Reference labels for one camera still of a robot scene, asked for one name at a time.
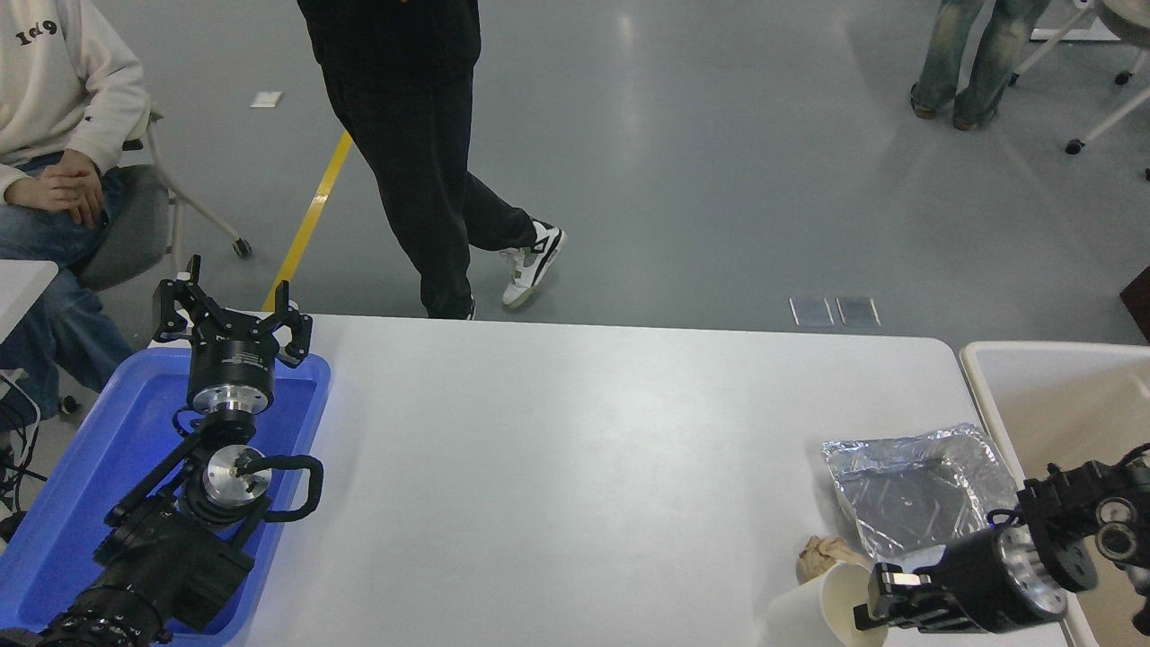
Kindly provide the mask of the person's hand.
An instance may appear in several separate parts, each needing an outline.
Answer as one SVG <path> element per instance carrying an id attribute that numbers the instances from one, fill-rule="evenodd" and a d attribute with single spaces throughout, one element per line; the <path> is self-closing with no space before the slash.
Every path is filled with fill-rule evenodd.
<path id="1" fill-rule="evenodd" d="M 98 226 L 103 213 L 102 177 L 89 155 L 66 148 L 57 163 L 47 165 L 36 182 L 41 209 L 66 211 L 78 226 Z"/>
<path id="2" fill-rule="evenodd" d="M 72 179 L 66 174 L 45 171 L 34 177 L 25 177 L 13 182 L 3 188 L 3 200 L 8 205 L 22 206 L 47 211 L 71 209 L 75 205 Z"/>

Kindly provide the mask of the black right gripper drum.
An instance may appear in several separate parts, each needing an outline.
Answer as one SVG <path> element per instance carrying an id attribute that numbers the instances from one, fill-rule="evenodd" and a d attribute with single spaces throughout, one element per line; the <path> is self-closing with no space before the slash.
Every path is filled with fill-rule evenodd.
<path id="1" fill-rule="evenodd" d="M 1022 629 L 1014 613 L 1015 599 L 1000 554 L 1005 527 L 988 529 L 948 544 L 933 567 L 933 581 L 944 590 L 948 615 L 933 627 L 938 634 L 1009 634 Z"/>

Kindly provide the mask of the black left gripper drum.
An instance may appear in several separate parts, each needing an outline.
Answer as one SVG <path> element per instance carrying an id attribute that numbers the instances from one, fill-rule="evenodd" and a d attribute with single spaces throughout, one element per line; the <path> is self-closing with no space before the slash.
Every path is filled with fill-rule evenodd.
<path id="1" fill-rule="evenodd" d="M 217 386 L 251 386 L 271 396 L 274 361 L 279 341 L 274 336 L 251 337 L 248 328 L 218 328 L 201 321 L 190 333 L 189 396 Z"/>

